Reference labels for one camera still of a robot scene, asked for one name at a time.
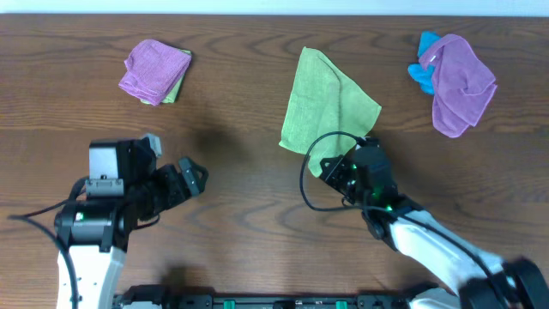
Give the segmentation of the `green microfiber cloth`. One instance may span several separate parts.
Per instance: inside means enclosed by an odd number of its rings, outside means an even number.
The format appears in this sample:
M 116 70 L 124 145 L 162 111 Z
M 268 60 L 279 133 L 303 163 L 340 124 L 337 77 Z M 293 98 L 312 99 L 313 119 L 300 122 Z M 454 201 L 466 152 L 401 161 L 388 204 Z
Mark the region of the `green microfiber cloth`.
M 309 154 L 309 170 L 318 177 L 322 159 L 344 155 L 355 145 L 351 137 L 339 133 L 366 136 L 381 111 L 382 107 L 328 57 L 305 47 L 299 57 L 279 145 Z M 310 148 L 318 137 L 333 131 L 338 134 Z

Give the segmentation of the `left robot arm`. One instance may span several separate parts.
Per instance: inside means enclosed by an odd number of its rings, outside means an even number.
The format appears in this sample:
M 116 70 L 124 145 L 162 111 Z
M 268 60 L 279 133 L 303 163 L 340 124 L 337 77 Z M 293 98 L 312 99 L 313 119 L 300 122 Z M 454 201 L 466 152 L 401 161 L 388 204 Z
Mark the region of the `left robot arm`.
M 192 159 L 157 167 L 160 139 L 98 140 L 89 145 L 89 175 L 56 214 L 59 308 L 109 308 L 130 234 L 161 212 L 199 196 L 208 171 Z

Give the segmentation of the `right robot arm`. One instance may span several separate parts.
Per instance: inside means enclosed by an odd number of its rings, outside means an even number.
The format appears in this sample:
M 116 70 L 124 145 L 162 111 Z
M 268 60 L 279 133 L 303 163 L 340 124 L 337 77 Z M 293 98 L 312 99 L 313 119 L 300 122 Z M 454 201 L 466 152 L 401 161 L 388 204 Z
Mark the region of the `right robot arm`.
M 362 138 L 351 157 L 321 160 L 321 180 L 360 209 L 375 239 L 426 267 L 445 288 L 414 296 L 411 308 L 548 309 L 548 285 L 527 258 L 506 261 L 481 250 L 437 222 L 399 192 L 378 140 Z

